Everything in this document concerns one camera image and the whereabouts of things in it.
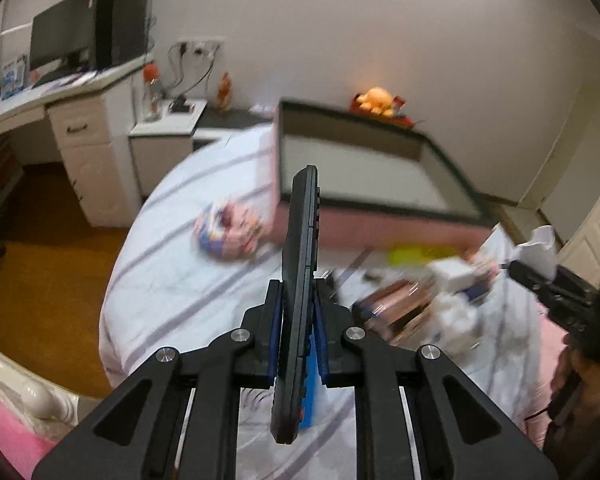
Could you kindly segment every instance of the computer tower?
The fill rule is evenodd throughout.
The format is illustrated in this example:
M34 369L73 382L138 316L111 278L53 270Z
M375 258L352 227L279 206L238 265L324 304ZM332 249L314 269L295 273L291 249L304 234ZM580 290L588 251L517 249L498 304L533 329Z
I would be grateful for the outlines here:
M90 65L103 70L146 51L146 0L97 0Z

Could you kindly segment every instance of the yellow object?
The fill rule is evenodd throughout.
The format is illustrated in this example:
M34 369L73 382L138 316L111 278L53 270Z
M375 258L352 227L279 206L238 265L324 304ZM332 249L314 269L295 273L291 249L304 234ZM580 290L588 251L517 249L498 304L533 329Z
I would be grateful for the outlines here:
M425 265L434 260L459 256L460 253L452 246L398 246L389 251L389 265Z
M373 115L384 115L385 117L393 117L394 115L391 108L394 96L384 88L372 88L366 94L359 95L356 101L360 104L360 109L370 110Z

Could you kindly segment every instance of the pink box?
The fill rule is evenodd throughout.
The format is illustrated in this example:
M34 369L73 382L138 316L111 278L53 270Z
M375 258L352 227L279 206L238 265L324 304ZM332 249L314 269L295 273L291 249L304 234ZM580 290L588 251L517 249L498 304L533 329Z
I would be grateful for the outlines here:
M293 176L318 168L320 245L477 250L496 219L424 134L317 105L283 100L274 133L270 236L286 235Z

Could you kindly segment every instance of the figurine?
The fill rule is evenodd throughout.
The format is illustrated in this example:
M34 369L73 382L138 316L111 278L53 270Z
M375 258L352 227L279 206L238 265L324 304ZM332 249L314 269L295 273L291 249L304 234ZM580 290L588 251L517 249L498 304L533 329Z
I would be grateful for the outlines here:
M232 82L229 73L225 72L218 85L218 109L221 112L225 112L229 109L229 101L231 101L232 96L231 86Z
M386 118L394 116L394 96L389 94L384 88L376 87L369 90L366 94L361 94L356 98L360 109L370 112L373 115L382 115Z

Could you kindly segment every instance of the power outlet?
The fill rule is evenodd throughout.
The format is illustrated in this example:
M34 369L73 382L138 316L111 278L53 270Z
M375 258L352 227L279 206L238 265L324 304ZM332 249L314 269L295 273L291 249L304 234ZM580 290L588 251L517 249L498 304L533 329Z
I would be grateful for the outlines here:
M222 47L224 38L219 36L183 38L179 43L187 43L188 50L192 52L194 56L212 56Z

